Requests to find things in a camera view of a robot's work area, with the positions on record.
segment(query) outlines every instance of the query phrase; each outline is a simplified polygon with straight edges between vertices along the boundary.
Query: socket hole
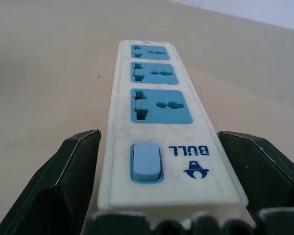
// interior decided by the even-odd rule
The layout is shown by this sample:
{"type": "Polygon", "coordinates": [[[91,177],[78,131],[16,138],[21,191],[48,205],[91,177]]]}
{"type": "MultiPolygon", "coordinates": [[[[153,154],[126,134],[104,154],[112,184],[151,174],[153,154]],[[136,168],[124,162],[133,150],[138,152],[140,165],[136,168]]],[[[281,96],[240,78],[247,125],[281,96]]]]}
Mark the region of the socket hole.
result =
{"type": "Polygon", "coordinates": [[[163,75],[163,76],[169,76],[169,75],[172,75],[171,72],[165,72],[165,71],[161,71],[161,72],[151,71],[150,73],[151,73],[151,74],[154,74],[154,75],[158,75],[158,74],[160,74],[160,75],[163,75]]]}
{"type": "Polygon", "coordinates": [[[141,66],[141,64],[134,64],[134,69],[135,70],[142,70],[143,67],[141,66]]]}
{"type": "Polygon", "coordinates": [[[135,75],[135,74],[133,74],[133,75],[135,77],[135,81],[137,81],[137,82],[142,82],[145,77],[143,75],[135,75]]]}
{"type": "Polygon", "coordinates": [[[142,91],[135,91],[135,100],[138,99],[147,99],[142,91]]]}
{"type": "Polygon", "coordinates": [[[155,51],[155,52],[153,52],[153,51],[148,51],[148,53],[150,53],[150,54],[155,53],[155,54],[158,54],[158,55],[165,54],[165,52],[160,52],[160,51],[155,51]]]}
{"type": "Polygon", "coordinates": [[[164,102],[158,102],[156,104],[156,106],[159,107],[159,108],[169,107],[171,109],[184,108],[184,105],[183,104],[179,104],[179,103],[176,103],[176,102],[169,102],[168,104],[165,104],[164,102]]]}
{"type": "Polygon", "coordinates": [[[135,109],[137,120],[146,120],[148,109],[135,109]]]}

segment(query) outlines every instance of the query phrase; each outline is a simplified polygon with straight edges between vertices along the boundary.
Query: outlet panel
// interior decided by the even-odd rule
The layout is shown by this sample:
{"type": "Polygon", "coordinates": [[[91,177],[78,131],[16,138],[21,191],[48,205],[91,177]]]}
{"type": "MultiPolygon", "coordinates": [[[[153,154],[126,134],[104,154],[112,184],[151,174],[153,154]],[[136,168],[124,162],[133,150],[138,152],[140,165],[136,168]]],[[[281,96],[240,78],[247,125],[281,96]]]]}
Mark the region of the outlet panel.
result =
{"type": "Polygon", "coordinates": [[[133,122],[190,124],[193,122],[183,93],[174,90],[131,90],[133,122]]]}
{"type": "Polygon", "coordinates": [[[132,58],[148,60],[170,60],[167,49],[159,46],[132,45],[132,58]]]}
{"type": "Polygon", "coordinates": [[[210,213],[221,223],[238,218],[247,203],[174,46],[121,42],[99,186],[99,211],[143,212],[152,227],[164,219],[180,221],[187,227],[192,215],[200,211],[210,213]],[[137,54],[136,50],[144,48],[161,48],[169,60],[151,61],[143,56],[144,52],[140,57],[133,56],[134,51],[137,54]],[[131,81],[133,63],[144,68],[144,63],[150,62],[170,64],[178,84],[131,81]]]}
{"type": "Polygon", "coordinates": [[[178,84],[170,64],[131,63],[131,81],[137,83],[178,84]]]}

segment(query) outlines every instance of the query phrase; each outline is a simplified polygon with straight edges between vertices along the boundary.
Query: electrical outlet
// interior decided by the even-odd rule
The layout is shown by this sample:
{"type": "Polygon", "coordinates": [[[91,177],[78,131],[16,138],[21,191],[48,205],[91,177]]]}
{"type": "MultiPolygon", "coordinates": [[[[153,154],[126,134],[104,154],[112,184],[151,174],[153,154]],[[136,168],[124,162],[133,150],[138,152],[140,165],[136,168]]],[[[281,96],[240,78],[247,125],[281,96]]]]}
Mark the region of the electrical outlet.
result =
{"type": "Polygon", "coordinates": [[[174,90],[131,90],[133,122],[190,124],[193,122],[183,93],[174,90]]]}
{"type": "Polygon", "coordinates": [[[132,58],[170,60],[167,49],[159,46],[132,45],[132,58]]]}
{"type": "Polygon", "coordinates": [[[157,63],[131,63],[131,81],[138,83],[178,84],[172,65],[157,63]]]}

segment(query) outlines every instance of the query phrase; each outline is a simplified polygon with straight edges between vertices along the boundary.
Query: blue rocker switch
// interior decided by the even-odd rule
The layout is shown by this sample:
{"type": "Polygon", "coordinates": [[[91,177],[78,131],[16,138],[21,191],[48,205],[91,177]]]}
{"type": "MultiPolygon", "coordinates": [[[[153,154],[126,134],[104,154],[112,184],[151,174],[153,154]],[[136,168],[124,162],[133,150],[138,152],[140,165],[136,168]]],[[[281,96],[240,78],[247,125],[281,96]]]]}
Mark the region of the blue rocker switch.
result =
{"type": "Polygon", "coordinates": [[[131,178],[134,182],[156,183],[163,179],[159,145],[137,142],[131,152],[131,178]]]}

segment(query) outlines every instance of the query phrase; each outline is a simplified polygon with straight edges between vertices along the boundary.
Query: beige surface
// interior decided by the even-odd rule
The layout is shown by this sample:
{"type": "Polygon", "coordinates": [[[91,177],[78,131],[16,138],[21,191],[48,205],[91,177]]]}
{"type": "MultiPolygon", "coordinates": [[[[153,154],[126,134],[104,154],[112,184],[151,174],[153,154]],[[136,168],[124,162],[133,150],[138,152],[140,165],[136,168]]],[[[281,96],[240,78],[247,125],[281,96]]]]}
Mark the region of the beige surface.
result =
{"type": "Polygon", "coordinates": [[[0,221],[74,133],[102,131],[101,165],[124,39],[174,44],[216,130],[265,137],[294,161],[293,30],[170,0],[13,2],[0,1],[0,221]]]}

